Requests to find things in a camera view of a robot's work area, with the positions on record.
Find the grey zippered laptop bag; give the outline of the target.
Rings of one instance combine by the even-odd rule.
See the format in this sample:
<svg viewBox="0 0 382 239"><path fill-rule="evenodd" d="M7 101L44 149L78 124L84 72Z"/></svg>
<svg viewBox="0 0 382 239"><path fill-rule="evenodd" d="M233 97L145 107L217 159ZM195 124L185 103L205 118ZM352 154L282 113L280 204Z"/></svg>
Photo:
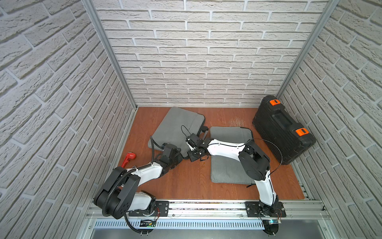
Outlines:
<svg viewBox="0 0 382 239"><path fill-rule="evenodd" d="M191 133L199 135L205 120L204 115L172 107L152 135L157 143L154 148L160 150L164 143L173 144L181 149L183 158L188 158L186 137Z"/></svg>

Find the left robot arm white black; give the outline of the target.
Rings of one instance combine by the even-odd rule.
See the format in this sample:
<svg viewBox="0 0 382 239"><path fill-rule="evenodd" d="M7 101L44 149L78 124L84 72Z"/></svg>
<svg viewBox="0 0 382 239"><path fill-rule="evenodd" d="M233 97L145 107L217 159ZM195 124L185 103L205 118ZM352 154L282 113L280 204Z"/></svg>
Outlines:
<svg viewBox="0 0 382 239"><path fill-rule="evenodd" d="M120 219L130 211L150 216L156 209L156 198L147 192L138 192L138 187L164 176L182 160L181 149L167 145L160 156L152 157L149 164L131 169L119 166L100 187L93 203L104 217Z"/></svg>

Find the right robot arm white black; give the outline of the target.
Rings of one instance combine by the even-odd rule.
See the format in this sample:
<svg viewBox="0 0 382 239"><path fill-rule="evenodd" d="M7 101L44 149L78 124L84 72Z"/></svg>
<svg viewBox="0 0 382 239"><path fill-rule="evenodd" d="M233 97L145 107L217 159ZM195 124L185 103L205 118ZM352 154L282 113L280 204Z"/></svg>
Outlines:
<svg viewBox="0 0 382 239"><path fill-rule="evenodd" d="M192 134L186 138L191 161L208 156L223 156L239 161L244 172L255 181L260 201L258 213L271 217L276 213L279 198L271 181L270 159L254 140L246 143L230 143L213 138L201 139Z"/></svg>

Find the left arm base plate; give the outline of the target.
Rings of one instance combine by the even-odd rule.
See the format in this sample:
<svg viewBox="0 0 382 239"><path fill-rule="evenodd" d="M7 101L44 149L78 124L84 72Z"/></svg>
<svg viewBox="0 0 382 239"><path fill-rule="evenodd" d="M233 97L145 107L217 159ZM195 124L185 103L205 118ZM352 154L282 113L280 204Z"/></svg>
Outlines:
<svg viewBox="0 0 382 239"><path fill-rule="evenodd" d="M129 217L167 217L169 211L169 201L159 200L150 203L145 210L129 211Z"/></svg>

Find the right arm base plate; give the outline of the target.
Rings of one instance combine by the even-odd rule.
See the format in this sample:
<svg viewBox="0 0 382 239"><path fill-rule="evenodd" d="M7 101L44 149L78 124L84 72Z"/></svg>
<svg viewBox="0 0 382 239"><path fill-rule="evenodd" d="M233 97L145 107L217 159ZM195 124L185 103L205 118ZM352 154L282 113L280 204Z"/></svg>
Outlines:
<svg viewBox="0 0 382 239"><path fill-rule="evenodd" d="M272 206L268 206L260 201L246 201L244 204L247 216L249 218L285 218L287 216L286 211L284 209L284 205L278 200Z"/></svg>

